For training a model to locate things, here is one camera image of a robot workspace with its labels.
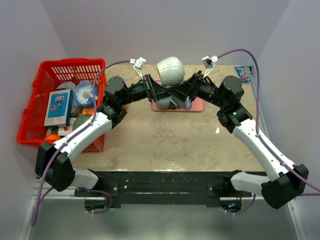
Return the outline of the white speckled mug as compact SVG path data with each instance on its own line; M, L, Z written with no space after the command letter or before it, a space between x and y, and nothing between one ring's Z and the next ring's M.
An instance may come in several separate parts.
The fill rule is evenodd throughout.
M156 64L160 83L173 86L183 82L185 69L181 60L175 56L167 57Z

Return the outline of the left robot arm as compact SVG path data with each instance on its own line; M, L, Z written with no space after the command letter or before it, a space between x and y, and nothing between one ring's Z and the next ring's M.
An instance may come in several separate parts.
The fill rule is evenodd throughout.
M94 140L114 129L125 117L124 106L143 99L151 102L166 97L181 101L195 98L196 81L192 78L171 83L168 86L156 82L151 75L127 86L124 79L115 76L109 79L105 89L105 101L93 115L76 130L54 143L47 141L38 148L35 173L40 177L40 187L48 183L62 192L68 187L85 188L92 196L99 196L104 184L91 170L76 169L73 161Z

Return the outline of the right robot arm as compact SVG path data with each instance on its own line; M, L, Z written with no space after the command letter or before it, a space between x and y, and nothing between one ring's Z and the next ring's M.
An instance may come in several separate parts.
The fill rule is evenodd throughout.
M248 192L262 196L269 206L279 209L304 193L309 170L288 159L260 131L258 118L241 103L244 89L240 79L229 75L216 86L198 72L186 81L166 86L165 90L182 101L200 98L219 107L220 124L240 140L263 167L265 177L240 170L231 172L222 185L227 196Z

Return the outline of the grey-blue mug front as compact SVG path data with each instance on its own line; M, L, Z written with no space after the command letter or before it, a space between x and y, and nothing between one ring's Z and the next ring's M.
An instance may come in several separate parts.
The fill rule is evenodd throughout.
M168 109L174 110L177 107L176 103L174 103L172 98L166 98L166 99L157 101L155 104L156 104L156 107L160 110L168 110Z

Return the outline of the pink tray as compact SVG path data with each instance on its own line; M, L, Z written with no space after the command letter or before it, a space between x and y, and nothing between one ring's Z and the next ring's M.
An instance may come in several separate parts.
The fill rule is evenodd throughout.
M185 101L181 101L173 96L167 98L173 99L174 103L176 103L175 109L160 110L157 108L155 102L151 103L151 109L156 112L202 112L205 109L204 100L198 97L193 101L191 101L189 98L187 98Z

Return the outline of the blue snack packet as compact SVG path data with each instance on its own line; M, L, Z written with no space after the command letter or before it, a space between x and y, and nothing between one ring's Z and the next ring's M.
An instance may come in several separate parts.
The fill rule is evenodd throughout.
M246 72L246 68L245 66L235 66L234 67L239 79L243 82L243 83L248 83L251 81L251 78L249 77L249 75Z

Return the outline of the blue white plastic bag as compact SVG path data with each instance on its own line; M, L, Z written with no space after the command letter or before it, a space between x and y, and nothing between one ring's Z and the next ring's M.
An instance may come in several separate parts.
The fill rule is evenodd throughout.
M97 87L93 87L93 83L89 80L81 81L72 90L75 102L81 107L90 107L94 105L94 100L98 100L99 91Z

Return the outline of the green melon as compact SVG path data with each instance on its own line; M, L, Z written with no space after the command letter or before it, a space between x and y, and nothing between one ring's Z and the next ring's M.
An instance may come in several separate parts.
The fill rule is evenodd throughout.
M87 120L92 117L91 114L81 114L79 115L72 124L72 130L75 131L78 127L84 124Z

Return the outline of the round tin can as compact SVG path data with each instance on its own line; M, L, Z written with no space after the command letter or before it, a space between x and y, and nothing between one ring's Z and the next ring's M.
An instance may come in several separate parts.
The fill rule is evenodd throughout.
M76 84L73 83L72 81L63 82L56 88L56 91L73 90L75 87L76 87Z

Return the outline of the blue product box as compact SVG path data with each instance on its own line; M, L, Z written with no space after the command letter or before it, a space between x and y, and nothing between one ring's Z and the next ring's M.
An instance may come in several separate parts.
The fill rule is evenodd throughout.
M43 126L47 128L69 126L72 103L71 89L50 92Z

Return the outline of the red plastic basket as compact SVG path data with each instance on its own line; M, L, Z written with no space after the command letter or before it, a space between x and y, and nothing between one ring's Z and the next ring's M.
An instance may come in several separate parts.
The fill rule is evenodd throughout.
M32 83L29 103L22 113L16 141L33 147L44 143L47 134L44 121L50 92L62 83L73 82L78 85L83 80L93 82L105 66L102 58L66 58L42 62Z

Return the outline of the orange fruit in basket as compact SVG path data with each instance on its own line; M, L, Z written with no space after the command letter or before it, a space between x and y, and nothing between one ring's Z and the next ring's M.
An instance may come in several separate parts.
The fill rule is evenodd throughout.
M48 134L45 137L46 141L58 141L60 139L61 139L61 137L58 134L55 134L55 133Z

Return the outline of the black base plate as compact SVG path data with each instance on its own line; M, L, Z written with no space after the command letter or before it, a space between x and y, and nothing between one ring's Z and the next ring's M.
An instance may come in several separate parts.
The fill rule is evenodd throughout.
M251 193L225 186L228 171L99 171L94 192L76 190L87 210L130 205L221 206L221 198L249 198Z

